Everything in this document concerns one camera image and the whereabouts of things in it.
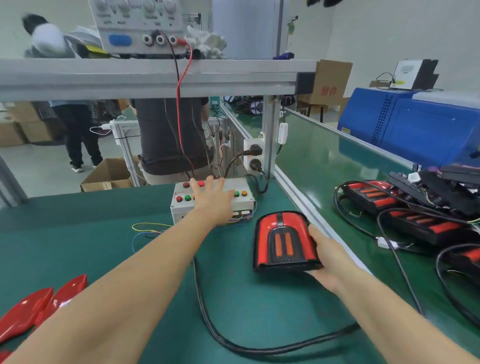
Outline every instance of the gray t-shirt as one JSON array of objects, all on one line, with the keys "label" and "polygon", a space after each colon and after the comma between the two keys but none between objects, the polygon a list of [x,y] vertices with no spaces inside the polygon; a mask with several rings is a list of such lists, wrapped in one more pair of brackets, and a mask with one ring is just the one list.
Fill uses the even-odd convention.
[{"label": "gray t-shirt", "polygon": [[[208,165],[202,128],[202,106],[206,104],[207,97],[180,99],[183,149],[195,169]],[[145,172],[163,176],[192,170],[180,148],[176,99],[135,99],[132,106],[137,110],[142,135],[142,166]],[[212,150],[208,150],[208,158],[213,160]]]}]

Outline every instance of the hand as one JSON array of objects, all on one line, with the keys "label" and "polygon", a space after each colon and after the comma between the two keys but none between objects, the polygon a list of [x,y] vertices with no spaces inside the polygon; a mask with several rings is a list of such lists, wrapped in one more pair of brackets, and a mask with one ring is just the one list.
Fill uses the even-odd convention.
[{"label": "hand", "polygon": [[195,193],[195,209],[193,210],[201,211],[213,223],[213,226],[224,225],[233,216],[232,198],[235,196],[235,191],[223,191],[224,183],[225,178],[220,178],[214,188],[213,176],[208,176],[205,186],[200,188],[194,178],[190,180],[190,186]]},{"label": "hand", "polygon": [[315,225],[310,225],[308,232],[317,242],[317,254],[324,266],[308,273],[330,292],[338,294],[342,278],[355,274],[358,267],[339,242],[327,238]]}]

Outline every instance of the right arm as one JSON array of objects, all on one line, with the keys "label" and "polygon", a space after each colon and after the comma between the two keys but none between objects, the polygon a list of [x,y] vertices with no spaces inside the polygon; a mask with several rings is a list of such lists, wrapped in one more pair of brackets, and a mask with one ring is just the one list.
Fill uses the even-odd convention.
[{"label": "right arm", "polygon": [[480,364],[390,288],[348,256],[343,247],[309,227],[324,269],[310,272],[347,306],[389,364]]}]

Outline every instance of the white control box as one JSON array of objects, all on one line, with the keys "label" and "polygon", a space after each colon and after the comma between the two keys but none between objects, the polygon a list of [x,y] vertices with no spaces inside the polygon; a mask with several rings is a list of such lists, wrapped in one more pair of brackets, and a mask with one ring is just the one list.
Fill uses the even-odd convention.
[{"label": "white control box", "polygon": [[[88,0],[103,49],[112,54],[171,54],[172,43],[184,38],[180,0]],[[185,47],[175,45],[175,53]]]},{"label": "white control box", "polygon": [[[199,181],[200,189],[204,188],[204,181]],[[238,192],[232,199],[232,218],[240,218],[247,216],[253,212],[255,207],[255,198],[250,191],[247,180],[245,178],[229,178],[225,180],[223,190],[235,190]],[[175,190],[173,192],[172,203],[170,210],[172,212],[173,223],[176,224],[182,220],[187,214],[195,207],[195,196],[193,189],[190,186],[190,182],[180,182],[175,184]]]},{"label": "white control box", "polygon": [[[264,140],[262,138],[251,138],[251,139],[244,139],[243,140],[243,150],[249,150],[250,147],[254,144],[257,144],[264,150]],[[250,162],[253,159],[258,159],[262,163],[262,167],[264,166],[264,155],[263,153],[259,156],[244,156],[243,157],[243,166],[247,171],[252,170],[250,168]]]}]

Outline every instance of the left hand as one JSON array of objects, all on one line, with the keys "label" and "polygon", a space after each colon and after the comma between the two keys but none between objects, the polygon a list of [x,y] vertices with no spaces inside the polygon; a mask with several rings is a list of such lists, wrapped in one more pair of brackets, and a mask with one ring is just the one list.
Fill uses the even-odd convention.
[{"label": "left hand", "polygon": [[225,178],[216,181],[213,187],[213,176],[208,176],[204,187],[199,187],[197,181],[192,178],[190,186],[195,193],[195,209],[201,211],[203,215],[213,223],[214,226],[225,225],[233,216],[232,198],[235,191],[223,191]]}]

